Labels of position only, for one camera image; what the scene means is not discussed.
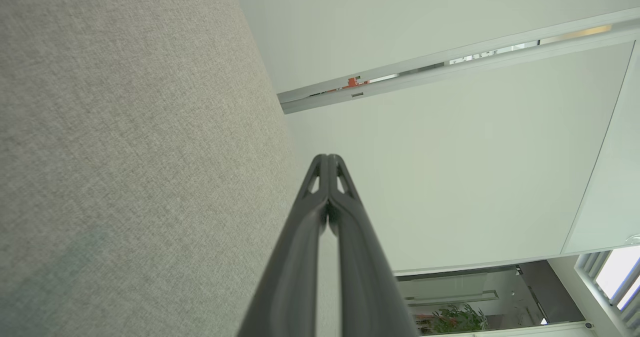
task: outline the gray textured fabric surface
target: gray textured fabric surface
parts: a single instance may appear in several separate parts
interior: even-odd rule
[[[230,336],[290,209],[237,0],[0,0],[0,336]]]

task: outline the green plant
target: green plant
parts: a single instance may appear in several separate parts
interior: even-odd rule
[[[434,318],[429,321],[430,330],[435,333],[480,331],[487,329],[487,317],[485,317],[485,314],[482,310],[476,312],[468,303],[464,304],[464,309],[460,309],[451,304],[448,308],[440,308],[439,311],[439,313],[434,312]]]

